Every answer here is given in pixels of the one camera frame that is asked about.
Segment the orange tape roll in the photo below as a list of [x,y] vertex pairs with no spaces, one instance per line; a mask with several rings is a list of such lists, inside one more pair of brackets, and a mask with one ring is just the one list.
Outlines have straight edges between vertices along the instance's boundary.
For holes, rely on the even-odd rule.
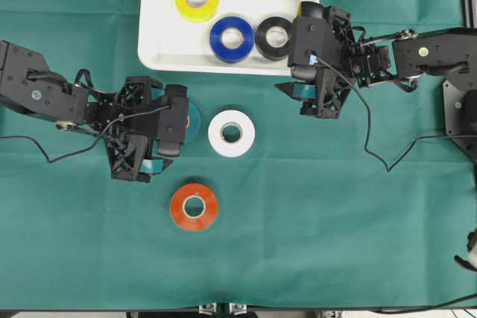
[[[186,203],[190,199],[202,202],[202,212],[190,215]],[[218,215],[218,201],[215,193],[202,184],[187,184],[179,188],[171,200],[172,220],[186,231],[200,232],[211,226]]]

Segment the teal tape roll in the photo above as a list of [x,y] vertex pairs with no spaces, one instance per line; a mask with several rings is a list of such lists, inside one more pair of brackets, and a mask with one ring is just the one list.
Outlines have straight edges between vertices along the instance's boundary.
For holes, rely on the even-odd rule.
[[160,174],[163,168],[163,159],[143,159],[139,172],[145,174]]
[[312,100],[316,98],[316,86],[304,83],[295,83],[293,86],[293,97]]
[[190,143],[199,133],[200,129],[200,113],[194,104],[189,102],[188,127],[186,130],[186,143]]
[[[152,98],[155,100],[164,95],[163,89],[152,89]],[[188,126],[186,130],[186,143],[190,143],[199,133],[200,113],[198,108],[189,102],[189,111],[187,113]]]

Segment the plastic tray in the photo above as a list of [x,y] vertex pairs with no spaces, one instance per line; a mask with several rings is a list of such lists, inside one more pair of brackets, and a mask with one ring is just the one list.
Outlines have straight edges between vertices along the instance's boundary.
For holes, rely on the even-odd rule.
[[223,63],[210,48],[209,32],[217,20],[229,15],[242,17],[253,28],[269,16],[283,16],[292,21],[300,1],[220,0],[212,19],[194,24],[179,14],[175,0],[141,0],[139,59],[153,70],[288,75],[286,59],[266,60],[256,48],[240,63]]

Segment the green tablecloth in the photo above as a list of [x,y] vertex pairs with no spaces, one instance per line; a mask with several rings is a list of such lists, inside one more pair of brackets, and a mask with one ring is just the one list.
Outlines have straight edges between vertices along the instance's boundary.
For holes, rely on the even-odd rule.
[[[323,0],[369,34],[461,25],[461,0]],[[204,302],[358,307],[435,304],[473,293],[458,267],[476,222],[473,167],[452,143],[422,143],[391,174],[362,150],[364,107],[351,95],[339,121],[298,115],[274,88],[286,77],[152,72],[136,56],[139,0],[0,0],[0,38],[43,53],[95,84],[151,74],[182,83],[203,116],[198,138],[150,185],[110,179],[102,147],[47,165],[30,143],[0,145],[0,308],[152,309]],[[371,147],[395,159],[443,127],[440,81],[406,94],[363,89]],[[218,156],[206,126],[225,108],[256,125],[252,150]],[[90,143],[0,109],[0,134],[28,134],[52,155]],[[214,226],[186,233],[168,204],[186,182],[220,200]]]

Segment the black cable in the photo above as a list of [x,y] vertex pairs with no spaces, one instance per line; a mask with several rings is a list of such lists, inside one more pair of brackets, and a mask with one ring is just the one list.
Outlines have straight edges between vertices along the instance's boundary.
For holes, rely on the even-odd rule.
[[328,69],[332,70],[334,73],[336,73],[341,79],[345,80],[349,87],[356,92],[358,95],[359,99],[361,102],[364,104],[366,107],[366,112],[367,112],[367,132],[366,132],[366,140],[364,141],[364,151],[371,156],[374,156],[376,159],[378,159],[386,168],[386,171],[389,173],[392,171],[396,165],[398,165],[412,150],[412,148],[415,146],[418,141],[422,141],[423,139],[463,139],[463,138],[477,138],[477,135],[455,135],[455,136],[446,136],[446,135],[441,135],[441,136],[421,136],[417,137],[411,145],[408,147],[408,149],[392,164],[389,165],[385,159],[383,159],[379,154],[374,153],[372,150],[368,148],[369,141],[370,141],[370,136],[371,136],[371,108],[370,105],[366,102],[362,94],[359,92],[359,90],[354,87],[354,85],[345,77],[343,76],[337,69],[335,69],[333,66],[330,64],[326,63],[323,61],[321,58],[318,58],[318,61],[322,63],[324,66],[326,66]]
[[472,313],[470,313],[467,309],[464,309],[464,312],[469,314],[471,317],[473,318],[477,318],[476,316],[474,316]]
[[77,150],[76,152],[71,152],[71,153],[67,153],[67,154],[63,154],[62,156],[58,156],[57,158],[55,159],[50,159],[50,157],[48,156],[48,154],[46,153],[46,151],[43,149],[43,147],[41,146],[40,143],[38,143],[38,141],[34,138],[31,138],[29,136],[0,136],[0,139],[27,139],[29,141],[32,141],[37,147],[38,149],[40,149],[40,151],[42,152],[43,156],[46,158],[46,161],[49,163],[49,164],[53,164],[55,162],[59,162],[60,160],[62,159],[66,159],[66,158],[69,158],[70,156],[76,156],[78,154],[82,154],[82,153],[85,153],[91,149],[93,149],[97,143],[99,143],[99,141],[103,138],[103,135],[106,133],[106,131],[108,129],[111,128],[111,126],[116,123],[117,121],[123,121],[125,119],[129,119],[129,118],[134,118],[134,117],[139,117],[141,115],[152,115],[156,112],[159,112],[159,111],[162,111],[163,109],[168,109],[168,108],[171,108],[169,105],[167,106],[161,106],[161,107],[158,107],[156,109],[153,109],[151,111],[147,111],[147,112],[141,112],[141,113],[134,113],[132,115],[125,115],[123,117],[118,117],[116,119],[113,119],[99,134],[98,134],[98,137],[96,137],[96,139],[94,140],[94,142],[87,148],[84,148],[82,150]]
[[84,77],[84,79],[86,80],[86,84],[89,87],[91,87],[92,89],[95,88],[95,85],[92,84],[91,72],[89,72],[89,70],[86,70],[86,69],[81,69],[80,71],[78,71],[75,78],[75,85],[81,84],[82,77]]
[[373,313],[378,313],[378,314],[407,314],[407,313],[419,313],[419,312],[427,312],[427,311],[433,311],[434,309],[440,309],[440,308],[448,308],[452,307],[452,305],[468,301],[469,299],[474,299],[477,298],[477,293],[471,294],[469,296],[464,296],[461,298],[453,299],[452,301],[444,302],[439,305],[430,305],[427,307],[422,307],[422,308],[414,308],[414,309],[404,309],[401,311],[373,311]]

